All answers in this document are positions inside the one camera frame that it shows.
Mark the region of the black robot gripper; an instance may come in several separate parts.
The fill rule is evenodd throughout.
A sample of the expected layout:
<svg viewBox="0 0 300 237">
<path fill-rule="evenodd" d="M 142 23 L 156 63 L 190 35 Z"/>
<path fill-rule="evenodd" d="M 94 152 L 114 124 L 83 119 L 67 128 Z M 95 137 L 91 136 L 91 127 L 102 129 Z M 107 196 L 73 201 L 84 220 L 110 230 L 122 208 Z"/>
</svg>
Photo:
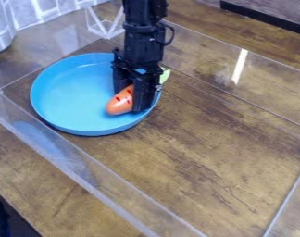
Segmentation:
<svg viewBox="0 0 300 237">
<path fill-rule="evenodd" d="M 142 112 L 160 89 L 158 65 L 163 48 L 172 42 L 175 29 L 162 21 L 150 25 L 124 23 L 124 48 L 112 50 L 112 86 L 118 93 L 134 84 L 132 111 Z"/>
</svg>

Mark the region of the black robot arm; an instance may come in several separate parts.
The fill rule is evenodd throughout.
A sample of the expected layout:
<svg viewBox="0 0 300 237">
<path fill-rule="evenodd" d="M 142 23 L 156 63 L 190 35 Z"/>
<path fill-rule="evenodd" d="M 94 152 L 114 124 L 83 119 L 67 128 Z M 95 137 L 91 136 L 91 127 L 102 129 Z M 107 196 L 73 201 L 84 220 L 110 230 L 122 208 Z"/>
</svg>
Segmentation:
<svg viewBox="0 0 300 237">
<path fill-rule="evenodd" d="M 167 16 L 167 0 L 122 0 L 124 11 L 124 49 L 112 49 L 112 86 L 118 93 L 134 86 L 132 111 L 151 107 L 159 90 L 163 71 L 158 63 L 163 58 L 166 30 L 175 29 L 160 19 Z"/>
</svg>

